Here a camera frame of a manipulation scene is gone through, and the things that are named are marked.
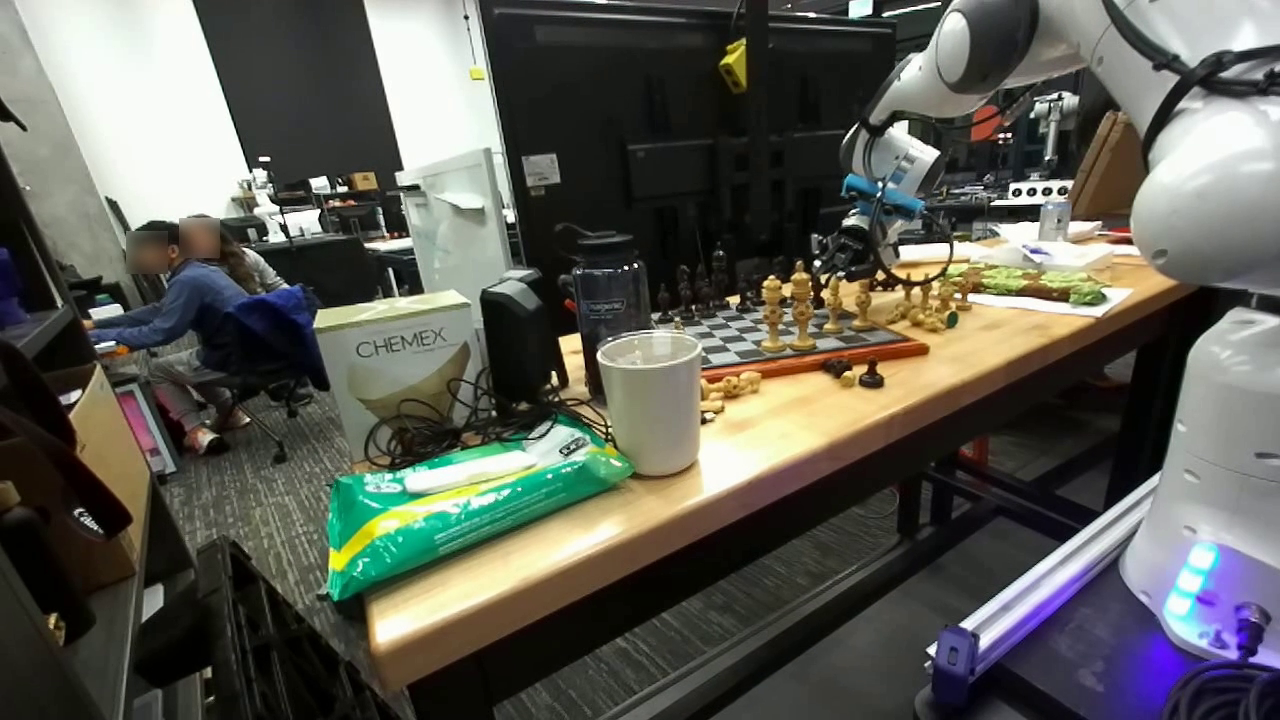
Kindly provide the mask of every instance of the blue light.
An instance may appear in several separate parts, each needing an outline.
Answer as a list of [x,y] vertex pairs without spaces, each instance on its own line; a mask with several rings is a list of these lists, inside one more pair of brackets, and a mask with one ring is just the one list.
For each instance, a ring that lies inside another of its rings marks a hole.
[[1169,619],[1172,636],[1200,644],[1196,626],[1190,617]]
[[1166,619],[1183,619],[1190,611],[1192,611],[1192,597],[1172,593],[1172,597],[1166,599]]
[[1208,574],[1217,564],[1217,546],[1196,546],[1190,567]]
[[1196,597],[1196,593],[1204,588],[1204,578],[1192,574],[1192,567],[1183,567],[1183,574],[1175,578],[1175,588],[1190,593],[1190,597]]

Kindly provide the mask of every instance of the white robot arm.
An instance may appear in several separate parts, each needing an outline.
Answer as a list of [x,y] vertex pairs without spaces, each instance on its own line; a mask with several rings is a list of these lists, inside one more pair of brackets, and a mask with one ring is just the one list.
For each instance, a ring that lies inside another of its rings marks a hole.
[[[877,199],[932,181],[904,117],[968,117],[996,88],[1087,70],[1145,136],[1139,253],[1172,280],[1280,294],[1278,0],[954,0],[846,166]],[[1280,315],[1231,310],[1183,373],[1123,586],[1200,657],[1280,667]]]
[[921,192],[941,151],[908,136],[908,117],[968,117],[996,88],[1087,70],[1145,136],[1139,253],[1190,285],[1280,294],[1278,43],[1278,0],[954,0],[840,158],[852,177]]

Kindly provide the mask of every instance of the white cup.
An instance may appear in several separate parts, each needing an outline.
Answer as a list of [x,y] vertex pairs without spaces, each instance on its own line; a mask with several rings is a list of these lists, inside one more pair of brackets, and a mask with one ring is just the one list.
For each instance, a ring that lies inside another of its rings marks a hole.
[[635,476],[675,476],[701,449],[701,358],[680,327],[643,327],[596,353],[608,419]]

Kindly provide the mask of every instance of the black wall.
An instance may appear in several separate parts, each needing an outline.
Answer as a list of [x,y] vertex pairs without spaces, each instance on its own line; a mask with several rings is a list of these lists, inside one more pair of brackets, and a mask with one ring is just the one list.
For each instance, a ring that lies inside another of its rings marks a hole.
[[196,0],[246,159],[282,181],[400,174],[366,0]]

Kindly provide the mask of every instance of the green snack bag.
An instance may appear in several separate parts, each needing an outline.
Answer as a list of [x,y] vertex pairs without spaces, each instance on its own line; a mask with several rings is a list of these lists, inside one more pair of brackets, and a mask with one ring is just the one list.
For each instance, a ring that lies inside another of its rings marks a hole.
[[520,442],[434,457],[400,473],[355,473],[327,486],[327,599],[441,564],[460,547],[601,496],[633,465],[577,417]]

